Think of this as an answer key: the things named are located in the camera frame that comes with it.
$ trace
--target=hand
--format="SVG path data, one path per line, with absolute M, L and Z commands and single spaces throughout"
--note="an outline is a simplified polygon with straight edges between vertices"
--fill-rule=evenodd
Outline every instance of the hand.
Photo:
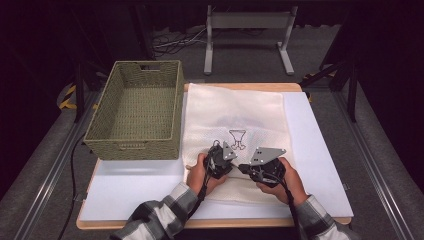
M 306 201 L 306 199 L 308 199 L 308 195 L 306 194 L 305 189 L 303 188 L 302 180 L 300 179 L 296 169 L 290 166 L 290 163 L 287 161 L 286 158 L 280 157 L 278 159 L 286 168 L 284 179 L 286 180 L 287 188 L 293 195 L 294 206 L 298 206 L 304 201 Z M 256 183 L 256 186 L 258 186 L 262 192 L 275 195 L 278 200 L 288 204 L 289 200 L 287 198 L 286 191 L 284 190 L 283 186 L 281 186 L 281 184 L 278 184 L 278 186 L 274 188 L 270 188 L 262 183 Z
M 206 154 L 199 153 L 197 156 L 197 164 L 191 167 L 190 172 L 187 176 L 187 185 L 199 195 L 200 189 L 202 189 L 203 179 L 205 178 L 206 170 L 203 167 L 203 160 L 206 158 Z M 208 189 L 206 190 L 206 195 L 211 193 L 215 187 L 221 185 L 227 179 L 227 175 L 224 175 L 220 179 L 211 177 L 208 182 Z

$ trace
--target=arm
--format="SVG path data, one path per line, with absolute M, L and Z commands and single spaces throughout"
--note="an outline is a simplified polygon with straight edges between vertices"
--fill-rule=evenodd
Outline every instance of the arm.
M 279 160 L 286 168 L 284 179 L 293 195 L 301 230 L 307 235 L 308 239 L 361 239 L 347 226 L 334 221 L 313 195 L 308 196 L 297 171 L 290 166 L 285 158 L 279 158 Z M 287 195 L 281 185 L 274 188 L 269 188 L 261 183 L 256 185 L 262 192 L 273 194 L 281 202 L 288 203 Z
M 203 159 L 206 154 L 199 154 L 197 164 L 187 176 L 187 184 L 180 183 L 162 201 L 148 201 L 140 204 L 128 219 L 125 226 L 112 235 L 111 240 L 126 239 L 167 239 L 183 230 L 187 216 L 197 202 L 197 195 L 202 187 L 205 169 Z M 216 186 L 222 184 L 226 177 L 208 182 L 209 194 Z

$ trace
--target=basket handle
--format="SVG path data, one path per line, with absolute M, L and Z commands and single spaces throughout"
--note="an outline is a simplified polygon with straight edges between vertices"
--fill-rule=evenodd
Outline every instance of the basket handle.
M 139 65 L 141 71 L 160 71 L 161 64 L 160 62 L 155 61 L 146 61 Z
M 117 145 L 120 150 L 144 150 L 147 148 L 146 142 L 118 143 Z

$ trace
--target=person's left hand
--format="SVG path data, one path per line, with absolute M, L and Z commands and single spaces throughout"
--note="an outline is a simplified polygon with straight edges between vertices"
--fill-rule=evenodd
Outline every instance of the person's left hand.
M 199 153 L 197 156 L 197 164 L 191 167 L 190 172 L 187 176 L 187 185 L 199 195 L 200 189 L 202 189 L 203 179 L 205 178 L 206 170 L 203 167 L 203 160 L 206 158 L 206 154 Z M 215 187 L 221 185 L 227 179 L 227 175 L 222 176 L 220 179 L 211 177 L 208 182 L 208 189 L 206 190 L 206 195 L 211 193 Z

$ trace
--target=metal rail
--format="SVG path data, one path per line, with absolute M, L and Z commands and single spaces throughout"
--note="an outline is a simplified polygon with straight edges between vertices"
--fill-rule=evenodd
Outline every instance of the metal rail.
M 93 106 L 97 96 L 97 92 L 88 93 L 85 109 L 90 109 L 90 107 Z M 90 116 L 91 112 L 85 111 L 80 121 L 78 123 L 74 123 L 72 126 L 62 149 L 60 150 L 52 168 L 50 169 L 50 172 L 41 185 L 40 190 L 38 191 L 38 194 L 31 205 L 31 208 L 29 209 L 21 226 L 19 227 L 19 230 L 14 238 L 15 240 L 25 240 L 28 239 L 31 235 L 54 190 L 54 187 L 56 186 L 56 183 L 60 178 L 60 175 L 62 174 L 64 167 L 66 166 L 66 163 L 70 159 L 72 146 L 75 144 L 75 141 L 77 141 L 78 137 L 80 137 L 80 134 L 82 133 L 81 130 L 83 126 L 85 126 L 85 122 L 87 119 L 89 119 Z
M 356 123 L 352 123 L 352 121 L 350 120 L 349 114 L 346 111 L 347 102 L 343 97 L 343 94 L 341 92 L 333 92 L 333 97 L 340 109 L 340 112 L 342 112 L 343 117 L 345 118 L 350 128 L 350 131 L 355 139 L 357 146 L 361 151 L 361 154 L 363 156 L 362 163 L 364 164 L 368 175 L 370 176 L 371 181 L 374 184 L 377 194 L 380 197 L 381 203 L 383 204 L 383 207 L 386 210 L 387 215 L 389 216 L 389 219 L 393 225 L 393 228 L 396 231 L 396 234 L 398 235 L 399 239 L 415 239 L 398 205 L 396 204 L 396 201 L 389 186 L 384 180 L 383 174 L 381 173 L 373 155 L 371 154 L 370 149 L 366 144 L 361 130 L 359 129 Z

